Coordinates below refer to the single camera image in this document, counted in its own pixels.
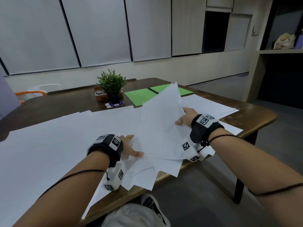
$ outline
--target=black and white sneaker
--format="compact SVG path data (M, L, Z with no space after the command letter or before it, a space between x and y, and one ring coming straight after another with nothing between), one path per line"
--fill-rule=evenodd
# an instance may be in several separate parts
M159 218L161 218L164 225L166 225L167 227L171 227L169 220L167 219L167 217L164 216L164 214L160 210L159 204L157 200L154 198L154 196L148 193L143 194L141 197L141 204L153 210L159 216Z

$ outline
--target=person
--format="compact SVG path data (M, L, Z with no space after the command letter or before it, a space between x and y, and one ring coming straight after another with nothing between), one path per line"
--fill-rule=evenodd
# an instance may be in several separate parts
M191 126L192 132L197 130L198 118L203 118L205 115L198 114L192 108L183 109L185 115L175 122L176 125ZM282 226L303 226L303 187L301 186L303 177L266 152L233 136L220 126L209 132L211 127L214 126L210 126L205 131L205 134L208 133L207 141L229 169L256 195L261 205ZM129 145L132 137L120 137L124 145L123 153L140 157L144 153L133 150ZM112 158L111 154L99 150L88 154L64 177L87 169L99 169L103 172L84 172L61 181L43 194L13 226L77 225ZM144 194L142 205L126 204L114 210L107 215L102 226L170 227L170 223L160 210L156 199L150 194Z

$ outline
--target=coaster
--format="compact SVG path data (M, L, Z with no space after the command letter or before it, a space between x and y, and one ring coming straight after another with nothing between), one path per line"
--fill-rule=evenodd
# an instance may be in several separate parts
M117 103L117 104L112 104L111 102L109 102L109 103L106 103L105 106L107 108L112 108L112 107L119 107L119 106L121 106L123 104L124 104L124 101L120 100L120 102Z

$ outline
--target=orange chair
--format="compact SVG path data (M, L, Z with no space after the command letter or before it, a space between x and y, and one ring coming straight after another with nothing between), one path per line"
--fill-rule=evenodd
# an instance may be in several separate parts
M42 95L46 96L47 93L45 91L24 91L24 92L15 92L15 95L23 95L23 94L30 94L30 93L41 93Z

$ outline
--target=green leaves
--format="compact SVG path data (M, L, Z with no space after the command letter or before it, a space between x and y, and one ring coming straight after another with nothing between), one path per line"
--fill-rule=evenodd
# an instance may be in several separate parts
M102 71L101 77L97 78L99 79L97 85L108 95L118 94L121 88L127 84L126 77L121 76L121 73L117 75L115 69L108 69L108 73Z

